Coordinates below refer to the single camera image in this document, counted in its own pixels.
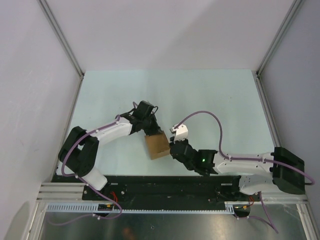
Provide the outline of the brown cardboard express box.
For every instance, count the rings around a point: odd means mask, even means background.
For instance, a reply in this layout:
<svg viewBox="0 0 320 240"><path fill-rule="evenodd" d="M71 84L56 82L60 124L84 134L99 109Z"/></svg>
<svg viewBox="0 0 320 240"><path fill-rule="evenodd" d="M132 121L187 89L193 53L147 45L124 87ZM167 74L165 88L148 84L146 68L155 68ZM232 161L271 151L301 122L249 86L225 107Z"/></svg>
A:
<svg viewBox="0 0 320 240"><path fill-rule="evenodd" d="M151 160L156 160L170 154L170 144L164 131L155 135L146 135L144 138Z"/></svg>

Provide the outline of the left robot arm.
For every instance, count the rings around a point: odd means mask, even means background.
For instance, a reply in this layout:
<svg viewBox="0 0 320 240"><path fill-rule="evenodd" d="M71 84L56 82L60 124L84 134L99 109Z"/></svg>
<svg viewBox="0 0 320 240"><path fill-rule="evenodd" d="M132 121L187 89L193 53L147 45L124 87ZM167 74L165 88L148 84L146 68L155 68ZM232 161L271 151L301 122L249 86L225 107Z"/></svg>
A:
<svg viewBox="0 0 320 240"><path fill-rule="evenodd" d="M72 128L58 153L62 176L81 180L93 187L98 199L107 199L111 193L108 179L95 167L99 147L140 131L146 136L161 134L163 131L156 118L158 109L142 100L134 103L131 110L116 115L111 123L93 130L80 126Z"/></svg>

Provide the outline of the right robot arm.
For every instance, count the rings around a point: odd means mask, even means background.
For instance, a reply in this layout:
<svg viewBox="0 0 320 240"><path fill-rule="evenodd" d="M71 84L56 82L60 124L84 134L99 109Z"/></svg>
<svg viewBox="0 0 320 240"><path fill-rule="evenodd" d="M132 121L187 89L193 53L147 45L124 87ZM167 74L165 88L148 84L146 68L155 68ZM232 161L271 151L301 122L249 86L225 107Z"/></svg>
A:
<svg viewBox="0 0 320 240"><path fill-rule="evenodd" d="M187 170L201 176L238 176L230 188L231 196L242 201L258 192L280 190L287 194L305 194L305 162L284 147L256 156L222 156L217 150L194 149L187 139L170 142L170 155Z"/></svg>

